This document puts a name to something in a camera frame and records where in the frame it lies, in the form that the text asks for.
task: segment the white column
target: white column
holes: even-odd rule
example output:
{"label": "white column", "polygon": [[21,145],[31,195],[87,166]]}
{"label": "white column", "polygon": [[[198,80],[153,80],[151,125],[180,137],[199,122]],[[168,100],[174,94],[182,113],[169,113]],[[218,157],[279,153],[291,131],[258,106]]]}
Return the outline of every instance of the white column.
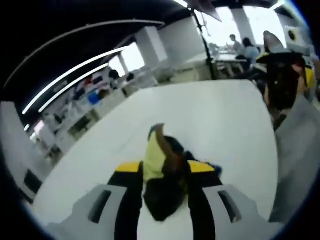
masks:
{"label": "white column", "polygon": [[147,26],[135,35],[136,43],[143,57],[144,63],[149,68],[158,67],[168,59],[166,49],[154,26]]}
{"label": "white column", "polygon": [[121,65],[122,65],[122,67],[123,67],[123,70],[124,70],[125,74],[128,74],[128,73],[129,73],[129,70],[128,70],[128,67],[127,67],[127,65],[126,65],[124,56],[122,56],[122,54],[119,54],[118,56],[119,56],[119,60],[120,60],[120,63],[121,63]]}
{"label": "white column", "polygon": [[206,52],[193,17],[177,21],[159,30],[170,66],[179,66]]}
{"label": "white column", "polygon": [[236,9],[230,9],[230,10],[236,22],[236,25],[239,29],[241,41],[244,38],[249,38],[252,44],[255,45],[256,40],[255,40],[254,33],[252,31],[252,28],[245,10],[243,8],[236,8]]}
{"label": "white column", "polygon": [[20,121],[13,102],[0,104],[0,141],[6,166],[16,185],[31,199],[35,194],[24,184],[30,170],[41,182],[50,174],[52,167],[32,143]]}

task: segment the blue object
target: blue object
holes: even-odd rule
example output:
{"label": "blue object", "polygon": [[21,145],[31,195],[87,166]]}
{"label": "blue object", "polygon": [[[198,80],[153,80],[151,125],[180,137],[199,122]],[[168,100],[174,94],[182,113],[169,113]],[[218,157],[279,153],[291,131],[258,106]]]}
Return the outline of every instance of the blue object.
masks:
{"label": "blue object", "polygon": [[221,166],[219,165],[215,165],[215,164],[212,164],[210,162],[207,162],[208,165],[210,165],[211,167],[213,167],[216,175],[218,176],[218,178],[221,178],[221,175],[222,175],[222,172],[223,172],[223,169]]}
{"label": "blue object", "polygon": [[89,103],[91,103],[92,105],[95,105],[100,102],[99,96],[98,94],[96,94],[95,91],[90,93],[90,95],[88,96],[88,100],[89,100]]}

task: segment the yellow cloth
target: yellow cloth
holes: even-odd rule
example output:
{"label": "yellow cloth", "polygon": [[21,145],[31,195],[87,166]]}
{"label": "yellow cloth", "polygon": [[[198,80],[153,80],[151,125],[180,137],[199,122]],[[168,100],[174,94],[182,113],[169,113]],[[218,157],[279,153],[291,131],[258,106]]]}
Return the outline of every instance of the yellow cloth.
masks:
{"label": "yellow cloth", "polygon": [[165,160],[166,155],[161,150],[157,141],[156,131],[154,131],[151,134],[143,161],[143,181],[145,183],[150,179],[162,179],[164,177],[162,168]]}

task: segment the black pole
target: black pole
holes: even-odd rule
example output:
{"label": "black pole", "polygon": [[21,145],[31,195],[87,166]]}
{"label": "black pole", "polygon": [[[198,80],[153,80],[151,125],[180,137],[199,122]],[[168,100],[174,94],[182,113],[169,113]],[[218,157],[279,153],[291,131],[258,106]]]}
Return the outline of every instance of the black pole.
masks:
{"label": "black pole", "polygon": [[212,58],[211,58],[211,54],[210,54],[210,50],[209,50],[209,47],[208,47],[208,43],[206,41],[206,39],[204,38],[204,32],[202,30],[202,26],[199,22],[199,19],[197,18],[197,15],[195,13],[195,10],[191,9],[190,10],[195,18],[195,21],[196,21],[196,25],[198,27],[198,29],[200,30],[200,33],[201,33],[201,37],[202,37],[202,41],[203,41],[203,44],[204,44],[204,48],[205,48],[205,52],[206,52],[206,65],[209,67],[209,71],[210,71],[210,74],[211,74],[211,80],[215,80],[216,79],[216,74],[215,74],[215,70],[212,66]]}

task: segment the yellow object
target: yellow object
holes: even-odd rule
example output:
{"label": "yellow object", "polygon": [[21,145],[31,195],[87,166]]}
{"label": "yellow object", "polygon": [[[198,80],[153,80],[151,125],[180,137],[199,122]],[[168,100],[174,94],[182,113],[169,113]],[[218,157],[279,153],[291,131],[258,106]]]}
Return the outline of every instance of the yellow object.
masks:
{"label": "yellow object", "polygon": [[308,88],[313,88],[316,86],[314,71],[310,68],[305,68],[306,85]]}
{"label": "yellow object", "polygon": [[162,179],[164,174],[162,168],[165,164],[166,155],[161,150],[156,131],[152,132],[146,147],[145,158],[143,161],[143,181],[147,182],[150,179]]}
{"label": "yellow object", "polygon": [[125,162],[117,167],[116,172],[137,173],[140,161]]}
{"label": "yellow object", "polygon": [[268,55],[269,55],[269,53],[268,53],[268,52],[265,52],[265,53],[261,54],[260,56],[258,56],[258,57],[256,58],[256,60],[262,59],[263,57],[266,57],[266,56],[268,56]]}
{"label": "yellow object", "polygon": [[194,173],[213,172],[215,170],[212,166],[210,166],[204,162],[189,160],[188,163],[190,165],[191,172],[193,174]]}

